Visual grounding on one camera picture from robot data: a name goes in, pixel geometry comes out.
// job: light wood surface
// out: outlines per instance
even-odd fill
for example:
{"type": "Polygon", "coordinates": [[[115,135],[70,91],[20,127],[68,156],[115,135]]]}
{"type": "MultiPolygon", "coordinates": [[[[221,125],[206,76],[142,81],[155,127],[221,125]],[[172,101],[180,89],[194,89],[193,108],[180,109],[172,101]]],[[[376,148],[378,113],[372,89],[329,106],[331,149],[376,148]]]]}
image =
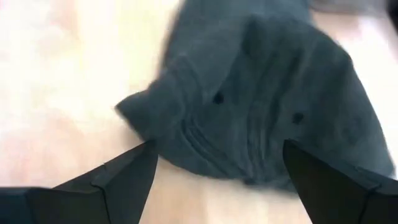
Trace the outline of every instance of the light wood surface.
{"type": "MultiPolygon", "coordinates": [[[[141,143],[114,112],[155,78],[181,0],[0,0],[0,186],[53,187],[141,143]]],[[[398,36],[314,13],[352,55],[398,158],[398,36]]],[[[310,223],[300,201],[160,161],[141,223],[310,223]]]]}

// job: black eye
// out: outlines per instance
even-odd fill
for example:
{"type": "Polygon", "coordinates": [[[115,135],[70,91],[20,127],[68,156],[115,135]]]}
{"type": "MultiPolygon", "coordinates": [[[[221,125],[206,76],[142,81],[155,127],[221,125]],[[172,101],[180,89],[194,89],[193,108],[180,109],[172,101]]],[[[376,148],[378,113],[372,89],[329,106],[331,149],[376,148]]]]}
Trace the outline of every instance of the black eye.
{"type": "Polygon", "coordinates": [[[222,93],[218,92],[214,98],[213,98],[213,102],[215,104],[222,104],[224,102],[224,96],[222,93]]]}
{"type": "Polygon", "coordinates": [[[300,124],[303,121],[303,119],[304,119],[304,114],[302,114],[302,113],[293,114],[292,121],[294,124],[300,124]]]}

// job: wooden floor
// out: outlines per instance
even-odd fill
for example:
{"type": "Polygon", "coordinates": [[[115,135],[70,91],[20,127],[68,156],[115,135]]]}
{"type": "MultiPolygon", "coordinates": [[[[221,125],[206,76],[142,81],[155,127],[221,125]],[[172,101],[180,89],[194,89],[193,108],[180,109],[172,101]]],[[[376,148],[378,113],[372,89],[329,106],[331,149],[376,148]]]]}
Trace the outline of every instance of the wooden floor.
{"type": "MultiPolygon", "coordinates": [[[[113,106],[155,78],[180,0],[0,0],[0,185],[53,187],[141,143],[113,106]]],[[[398,159],[398,36],[314,13],[352,56],[398,159]]],[[[310,223],[302,204],[160,161],[141,223],[310,223]]]]}

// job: black fabric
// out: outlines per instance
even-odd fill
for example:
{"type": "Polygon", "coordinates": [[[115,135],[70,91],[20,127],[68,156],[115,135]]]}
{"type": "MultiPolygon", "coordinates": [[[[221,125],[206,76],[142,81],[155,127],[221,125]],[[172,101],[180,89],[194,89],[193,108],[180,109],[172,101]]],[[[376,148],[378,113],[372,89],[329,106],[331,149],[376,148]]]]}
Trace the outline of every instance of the black fabric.
{"type": "Polygon", "coordinates": [[[382,175],[394,170],[349,55],[297,0],[188,0],[159,78],[117,105],[165,159],[190,172],[294,190],[295,139],[382,175]]]}

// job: gray fabric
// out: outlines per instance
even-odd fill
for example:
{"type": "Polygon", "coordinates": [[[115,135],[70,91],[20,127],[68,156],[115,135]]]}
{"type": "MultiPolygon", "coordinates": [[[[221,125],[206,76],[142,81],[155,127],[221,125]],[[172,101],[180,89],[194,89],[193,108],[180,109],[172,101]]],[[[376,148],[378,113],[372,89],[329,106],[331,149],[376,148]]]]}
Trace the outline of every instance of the gray fabric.
{"type": "Polygon", "coordinates": [[[195,174],[294,190],[282,144],[295,139],[390,175],[349,55],[310,24],[305,1],[189,0],[159,78],[117,109],[195,174]]]}

